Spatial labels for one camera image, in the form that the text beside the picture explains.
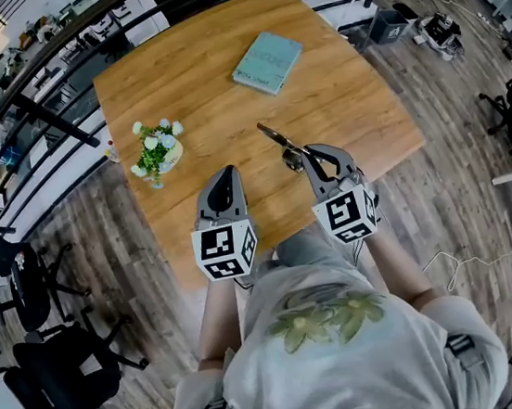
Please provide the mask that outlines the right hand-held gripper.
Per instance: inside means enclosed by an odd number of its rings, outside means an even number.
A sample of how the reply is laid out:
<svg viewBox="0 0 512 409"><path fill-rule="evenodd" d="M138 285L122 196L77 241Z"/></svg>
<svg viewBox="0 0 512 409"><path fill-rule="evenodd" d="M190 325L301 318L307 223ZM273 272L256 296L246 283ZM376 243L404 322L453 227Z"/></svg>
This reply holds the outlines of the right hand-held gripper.
<svg viewBox="0 0 512 409"><path fill-rule="evenodd" d="M301 162L316 197L312 211L324 232L343 245L376 233L374 200L349 152L318 143L305 148ZM327 175L319 160L333 165L336 176Z"/></svg>

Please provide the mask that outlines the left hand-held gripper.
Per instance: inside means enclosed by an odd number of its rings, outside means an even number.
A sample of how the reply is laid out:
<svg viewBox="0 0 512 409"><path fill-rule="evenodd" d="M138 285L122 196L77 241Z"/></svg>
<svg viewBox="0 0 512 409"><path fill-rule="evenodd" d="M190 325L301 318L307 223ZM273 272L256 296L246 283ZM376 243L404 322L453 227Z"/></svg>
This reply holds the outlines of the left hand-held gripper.
<svg viewBox="0 0 512 409"><path fill-rule="evenodd" d="M226 165L215 173L199 193L197 205L191 241L198 268L212 282L249 275L258 238L238 168Z"/></svg>

